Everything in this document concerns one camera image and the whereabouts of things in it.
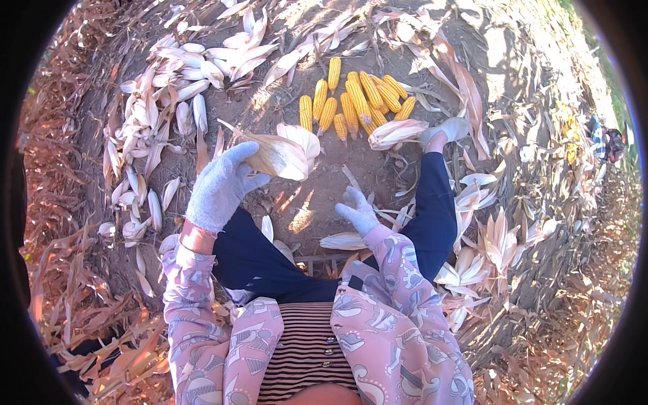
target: yellow corn cob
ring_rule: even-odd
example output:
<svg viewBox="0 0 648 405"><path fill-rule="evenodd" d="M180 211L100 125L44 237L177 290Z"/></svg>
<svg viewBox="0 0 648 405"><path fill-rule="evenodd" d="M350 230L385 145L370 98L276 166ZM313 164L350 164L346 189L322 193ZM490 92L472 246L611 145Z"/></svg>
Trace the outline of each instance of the yellow corn cob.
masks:
<svg viewBox="0 0 648 405"><path fill-rule="evenodd" d="M360 72L360 83L365 93L367 93L367 98L369 99L369 104L374 108L380 108L382 103L382 98L376 89L376 85L373 83L367 72Z"/></svg>
<svg viewBox="0 0 648 405"><path fill-rule="evenodd" d="M322 136L322 134L330 128L330 125L333 123L335 110L337 108L338 101L333 97L329 97L329 99L326 100L326 104L324 104L324 110L322 111L322 116L319 119L318 136Z"/></svg>
<svg viewBox="0 0 648 405"><path fill-rule="evenodd" d="M299 123L313 132L313 101L310 96L303 95L299 99Z"/></svg>
<svg viewBox="0 0 648 405"><path fill-rule="evenodd" d="M348 93L342 93L340 95L340 104L342 104L342 112L344 112L344 119L347 123L349 135L351 135L351 139L355 140L358 136L358 115L356 114L356 109L353 108L351 96Z"/></svg>
<svg viewBox="0 0 648 405"><path fill-rule="evenodd" d="M394 93L388 90L385 86L379 85L377 88L385 105L389 107L392 112L399 112L402 106L400 105L398 96L395 96Z"/></svg>
<svg viewBox="0 0 648 405"><path fill-rule="evenodd" d="M416 104L416 98L408 97L407 100L403 102L400 111L396 113L394 121L403 121L410 118L411 111L414 109L414 104Z"/></svg>
<svg viewBox="0 0 648 405"><path fill-rule="evenodd" d="M315 97L313 97L313 122L319 122L319 118L324 110L326 101L326 92L329 90L326 80L319 80L315 85Z"/></svg>
<svg viewBox="0 0 648 405"><path fill-rule="evenodd" d="M365 124L364 122L360 121L360 125L362 125L362 128L364 128L365 132L367 135L371 136L371 134L378 128L378 126L372 122L371 124Z"/></svg>
<svg viewBox="0 0 648 405"><path fill-rule="evenodd" d="M397 93L399 96L401 96L401 97L403 98L403 100L404 100L405 98L407 98L407 91L405 91L405 89L403 88L403 86L401 86L401 85L396 81L396 79L394 79L393 77L391 77L391 76L389 76L389 75L384 75L384 76L382 77L382 79L383 79L383 81L384 81L385 83L389 84L389 86L390 86L391 88L393 88L393 89L396 91L396 93Z"/></svg>
<svg viewBox="0 0 648 405"><path fill-rule="evenodd" d="M354 80L356 83L360 83L360 77L358 77L358 72L348 72L347 80Z"/></svg>
<svg viewBox="0 0 648 405"><path fill-rule="evenodd" d="M389 84L385 83L381 78L371 75L371 78L373 79L373 82L376 84L376 86L385 86L386 89L390 90L396 98L398 98L399 94L396 92L396 89L391 87Z"/></svg>
<svg viewBox="0 0 648 405"><path fill-rule="evenodd" d="M364 98L364 94L362 94L360 83L354 82L353 80L347 80L344 85L349 92L349 96L351 96L353 106L358 113L360 122L371 124L371 113L369 112L369 105L367 104L367 100Z"/></svg>
<svg viewBox="0 0 648 405"><path fill-rule="evenodd" d="M376 110L374 107L369 106L369 112L371 113L371 123L375 123L376 126L381 126L387 124L385 116Z"/></svg>
<svg viewBox="0 0 648 405"><path fill-rule="evenodd" d="M334 56L329 60L329 90L332 92L338 87L341 65L342 59L337 56Z"/></svg>
<svg viewBox="0 0 648 405"><path fill-rule="evenodd" d="M347 146L347 122L344 119L344 114L335 114L335 117L333 117L333 125L335 126L335 132L338 134L338 138L344 142L344 146Z"/></svg>

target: white shoe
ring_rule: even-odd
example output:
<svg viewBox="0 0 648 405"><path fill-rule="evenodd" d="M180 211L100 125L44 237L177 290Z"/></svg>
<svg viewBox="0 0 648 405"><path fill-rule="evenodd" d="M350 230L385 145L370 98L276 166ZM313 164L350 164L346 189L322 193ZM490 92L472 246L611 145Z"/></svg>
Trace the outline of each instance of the white shoe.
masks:
<svg viewBox="0 0 648 405"><path fill-rule="evenodd" d="M421 147L425 149L430 139L439 131L445 132L448 142L458 141L468 136L470 132L470 123L466 118L454 117L443 121L440 125L429 128L421 134Z"/></svg>

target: pink patterned jacket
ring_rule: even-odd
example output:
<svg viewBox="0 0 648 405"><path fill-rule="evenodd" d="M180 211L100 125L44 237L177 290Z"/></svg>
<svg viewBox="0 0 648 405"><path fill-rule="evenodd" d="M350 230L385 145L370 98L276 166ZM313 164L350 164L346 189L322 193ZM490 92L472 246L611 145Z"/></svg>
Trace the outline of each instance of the pink patterned jacket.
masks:
<svg viewBox="0 0 648 405"><path fill-rule="evenodd" d="M330 317L363 403L472 404L470 367L448 331L440 297L419 272L413 244L382 225L364 240L380 273L359 261L349 265ZM176 404L256 404L283 333L277 302L249 302L228 336L211 311L214 256L180 245L162 264ZM363 280L362 291L349 287L353 275Z"/></svg>

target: navy pants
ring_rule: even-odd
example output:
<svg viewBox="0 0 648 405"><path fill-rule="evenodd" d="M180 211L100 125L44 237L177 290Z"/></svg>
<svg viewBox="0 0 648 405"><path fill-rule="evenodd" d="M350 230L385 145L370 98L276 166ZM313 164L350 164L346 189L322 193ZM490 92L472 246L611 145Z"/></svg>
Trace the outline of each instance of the navy pants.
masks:
<svg viewBox="0 0 648 405"><path fill-rule="evenodd" d="M423 277L434 280L457 237L454 195L440 153L423 155L415 217L401 233L414 243ZM236 305L256 297L274 298L280 304L331 302L335 297L339 280L302 273L261 233L243 208L236 210L224 232L218 234L214 254L217 263L213 274ZM365 263L378 270L374 256Z"/></svg>

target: gloved hand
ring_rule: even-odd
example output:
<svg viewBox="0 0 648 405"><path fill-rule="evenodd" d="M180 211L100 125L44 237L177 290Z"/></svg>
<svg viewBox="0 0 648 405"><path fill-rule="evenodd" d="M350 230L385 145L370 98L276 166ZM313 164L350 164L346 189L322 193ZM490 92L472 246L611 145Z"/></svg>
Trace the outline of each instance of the gloved hand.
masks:
<svg viewBox="0 0 648 405"><path fill-rule="evenodd" d="M364 238L370 230L380 225L376 213L373 212L373 208L360 190L348 186L347 191L342 194L342 198L347 205L337 203L335 211L353 224L360 237Z"/></svg>
<svg viewBox="0 0 648 405"><path fill-rule="evenodd" d="M243 160L258 150L258 143L243 142L205 166L187 206L189 222L212 233L223 230L243 197L270 180L267 174L247 177L252 169Z"/></svg>

